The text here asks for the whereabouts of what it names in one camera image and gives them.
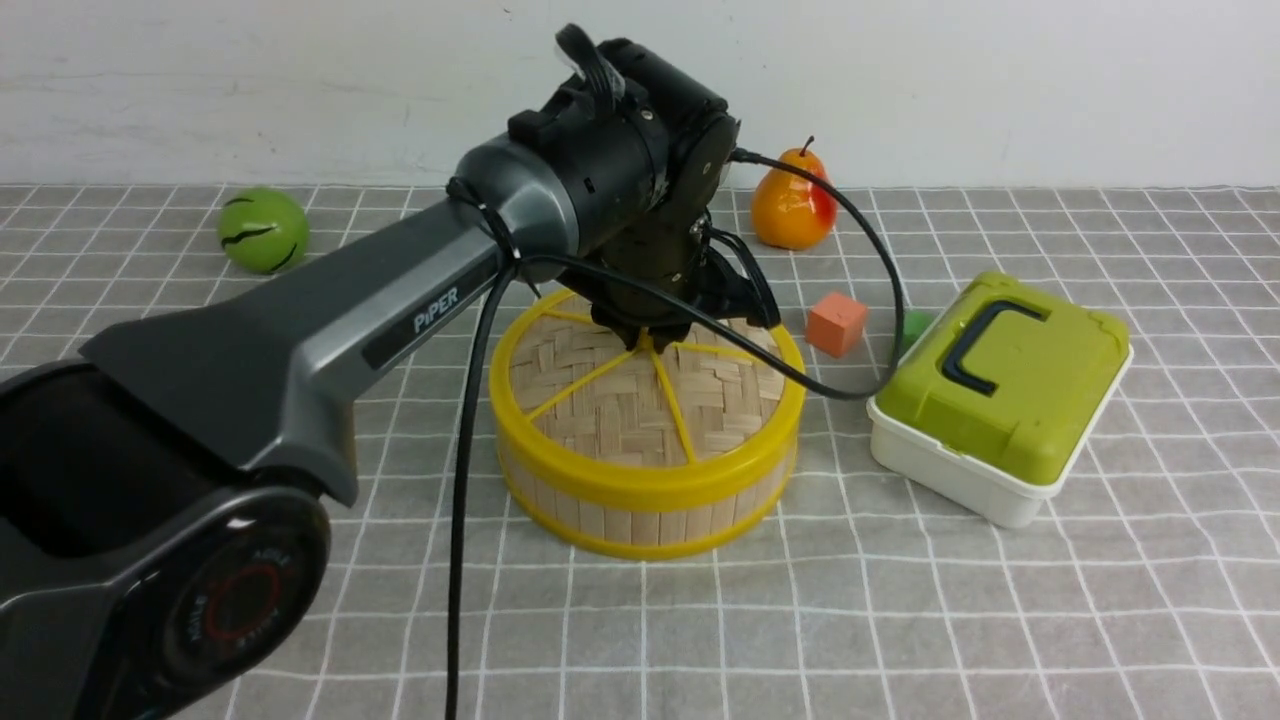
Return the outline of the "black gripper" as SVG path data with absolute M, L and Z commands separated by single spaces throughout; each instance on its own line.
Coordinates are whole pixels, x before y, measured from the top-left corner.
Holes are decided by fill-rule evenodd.
M 709 195 L 669 199 L 607 241 L 595 259 L 607 269 L 690 304 L 703 264 L 701 227 L 709 204 Z M 593 292 L 591 320 L 612 331 L 627 350 L 646 337 L 657 352 L 685 340 L 692 324 L 668 304 L 613 281 L 603 281 Z

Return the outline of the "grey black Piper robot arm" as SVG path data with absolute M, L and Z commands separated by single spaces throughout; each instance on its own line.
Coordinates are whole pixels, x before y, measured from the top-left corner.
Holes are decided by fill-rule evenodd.
M 273 653 L 358 493 L 355 400 L 503 277 L 563 268 L 664 341 L 727 102 L 626 38 L 460 160 L 444 200 L 237 297 L 123 322 L 3 383 L 3 716 L 164 719 Z

